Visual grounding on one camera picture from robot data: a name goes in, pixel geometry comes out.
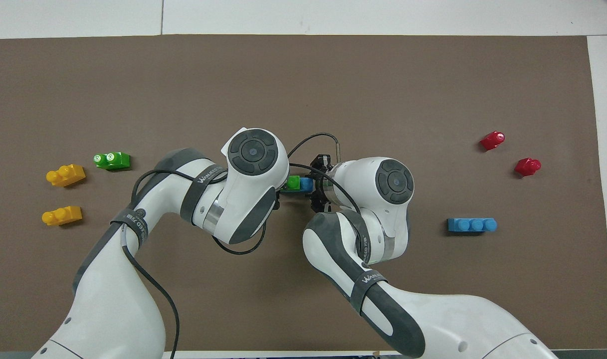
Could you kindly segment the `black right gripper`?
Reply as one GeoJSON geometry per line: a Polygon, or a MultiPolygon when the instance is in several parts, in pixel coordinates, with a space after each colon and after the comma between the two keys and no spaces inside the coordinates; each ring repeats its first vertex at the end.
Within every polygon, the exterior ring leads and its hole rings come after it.
{"type": "Polygon", "coordinates": [[[326,174],[332,170],[331,156],[317,155],[316,159],[311,162],[310,167],[318,171],[310,171],[307,175],[312,180],[313,186],[313,191],[307,195],[311,201],[311,209],[315,213],[331,212],[332,202],[328,196],[332,197],[334,195],[334,185],[327,177],[321,175],[321,173],[326,174]]]}

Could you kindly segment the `brown paper table mat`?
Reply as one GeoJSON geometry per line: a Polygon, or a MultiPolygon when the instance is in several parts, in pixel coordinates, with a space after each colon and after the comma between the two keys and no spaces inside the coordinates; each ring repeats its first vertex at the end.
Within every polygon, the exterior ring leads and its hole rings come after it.
{"type": "Polygon", "coordinates": [[[552,349],[607,348],[607,226],[585,37],[171,35],[0,39],[0,352],[36,352],[78,267],[137,177],[193,147],[225,164],[241,127],[291,149],[328,132],[341,159],[415,179],[408,291],[483,296],[552,349]],[[479,141],[505,141],[485,151],[479,141]],[[96,153],[130,168],[102,170],[96,153]],[[533,158],[541,169],[514,171],[533,158]],[[70,164],[86,177],[46,181],[70,164]],[[82,220],[41,216],[79,206],[82,220]],[[448,218],[494,218],[449,232],[448,218]]]}

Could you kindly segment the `green brick with white-marked studs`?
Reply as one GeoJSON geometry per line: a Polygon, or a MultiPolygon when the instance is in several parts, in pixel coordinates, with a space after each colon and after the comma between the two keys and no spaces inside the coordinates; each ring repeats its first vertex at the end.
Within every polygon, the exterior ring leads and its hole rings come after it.
{"type": "Polygon", "coordinates": [[[130,155],[124,152],[96,153],[93,162],[102,170],[125,170],[130,168],[130,155]]]}

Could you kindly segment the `red one-stud brick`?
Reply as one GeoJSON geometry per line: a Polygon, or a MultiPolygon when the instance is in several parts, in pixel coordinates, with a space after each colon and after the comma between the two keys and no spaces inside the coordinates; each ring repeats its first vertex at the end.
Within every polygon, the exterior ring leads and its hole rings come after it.
{"type": "Polygon", "coordinates": [[[482,148],[487,152],[497,148],[505,141],[505,134],[499,131],[493,131],[487,134],[479,141],[482,148]]]}
{"type": "Polygon", "coordinates": [[[521,177],[534,175],[541,169],[541,162],[533,158],[520,159],[515,165],[514,171],[521,177]]]}

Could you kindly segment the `yellow two-stud brick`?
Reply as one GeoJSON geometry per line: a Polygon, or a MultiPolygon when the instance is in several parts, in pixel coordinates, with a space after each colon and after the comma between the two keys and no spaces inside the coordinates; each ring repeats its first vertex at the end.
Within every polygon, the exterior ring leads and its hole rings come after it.
{"type": "Polygon", "coordinates": [[[67,223],[82,220],[82,211],[79,206],[60,207],[42,214],[41,220],[48,226],[61,226],[67,223]]]}
{"type": "Polygon", "coordinates": [[[86,173],[83,167],[75,164],[61,166],[56,171],[48,171],[45,175],[46,181],[57,187],[69,186],[85,177],[86,173]]]}

